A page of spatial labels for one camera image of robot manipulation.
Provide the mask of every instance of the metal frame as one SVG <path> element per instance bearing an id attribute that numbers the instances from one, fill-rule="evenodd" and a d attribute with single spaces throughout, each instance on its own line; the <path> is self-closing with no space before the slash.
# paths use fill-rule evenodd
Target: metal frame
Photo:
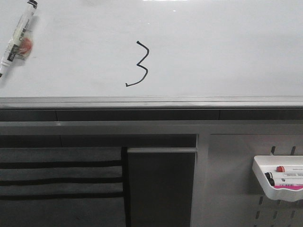
<path id="1" fill-rule="evenodd" d="M 212 135 L 302 136 L 303 121 L 0 122 L 0 135 L 197 134 L 191 227 L 203 223 L 207 159 Z"/>
<path id="2" fill-rule="evenodd" d="M 4 97 L 1 109 L 302 107 L 303 96 L 271 97 Z"/>

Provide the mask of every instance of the red marker cap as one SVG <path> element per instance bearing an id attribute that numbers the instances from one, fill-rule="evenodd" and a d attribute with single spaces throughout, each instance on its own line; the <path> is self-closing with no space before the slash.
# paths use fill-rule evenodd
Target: red marker cap
<path id="1" fill-rule="evenodd" d="M 283 166 L 278 166 L 278 167 L 276 168 L 276 171 L 277 171 L 277 172 L 285 172 L 285 169 L 284 169 Z"/>

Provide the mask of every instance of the white marker holder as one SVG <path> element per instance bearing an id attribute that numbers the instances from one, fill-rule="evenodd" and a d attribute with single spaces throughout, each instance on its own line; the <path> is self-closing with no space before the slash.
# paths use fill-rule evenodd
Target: white marker holder
<path id="1" fill-rule="evenodd" d="M 255 156 L 252 165 L 265 195 L 272 200 L 294 202 L 303 199 L 303 188 L 292 190 L 288 188 L 274 188 L 265 177 L 267 172 L 276 172 L 277 166 L 303 166 L 303 156 Z"/>

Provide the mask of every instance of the black marker writing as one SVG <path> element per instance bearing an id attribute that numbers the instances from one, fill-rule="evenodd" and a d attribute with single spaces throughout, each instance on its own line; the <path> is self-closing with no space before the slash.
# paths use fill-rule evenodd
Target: black marker writing
<path id="1" fill-rule="evenodd" d="M 133 83 L 133 84 L 127 84 L 127 83 L 125 83 L 125 85 L 126 85 L 127 87 L 132 86 L 132 85 L 139 84 L 140 82 L 142 82 L 142 81 L 145 79 L 145 77 L 146 77 L 146 75 L 147 75 L 147 73 L 148 73 L 148 69 L 145 68 L 144 66 L 140 65 L 140 64 L 141 64 L 141 62 L 144 61 L 144 59 L 148 56 L 148 54 L 150 53 L 150 50 L 149 50 L 146 46 L 144 46 L 142 43 L 140 43 L 139 41 L 137 41 L 137 43 L 138 43 L 140 46 L 144 47 L 144 48 L 147 50 L 146 55 L 145 55 L 145 56 L 141 59 L 141 61 L 139 61 L 138 64 L 137 64 L 138 67 L 141 67 L 141 68 L 144 69 L 146 72 L 145 72 L 145 75 L 143 76 L 143 78 L 142 78 L 141 80 L 139 80 L 138 82 Z"/>

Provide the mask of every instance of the whiteboard marker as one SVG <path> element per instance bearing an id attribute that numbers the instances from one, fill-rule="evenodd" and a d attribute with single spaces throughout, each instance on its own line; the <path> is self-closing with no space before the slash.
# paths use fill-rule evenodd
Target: whiteboard marker
<path id="1" fill-rule="evenodd" d="M 277 173 L 277 172 L 269 172 L 265 173 L 267 179 L 270 178 L 292 178 L 292 179 L 303 179 L 303 172 L 285 172 L 285 173 Z"/>
<path id="2" fill-rule="evenodd" d="M 290 178 L 270 178 L 268 179 L 271 186 L 303 186 L 303 179 Z"/>
<path id="3" fill-rule="evenodd" d="M 277 172 L 303 172 L 303 166 L 278 166 Z"/>
<path id="4" fill-rule="evenodd" d="M 22 14 L 17 27 L 14 31 L 12 38 L 9 41 L 9 44 L 5 50 L 5 53 L 0 62 L 0 77 L 6 73 L 9 66 L 13 62 L 17 50 L 21 44 L 21 41 L 24 37 L 25 32 L 27 31 L 30 19 L 32 18 L 35 10 L 37 8 L 38 3 L 35 0 L 29 0 L 27 2 L 27 8 Z"/>

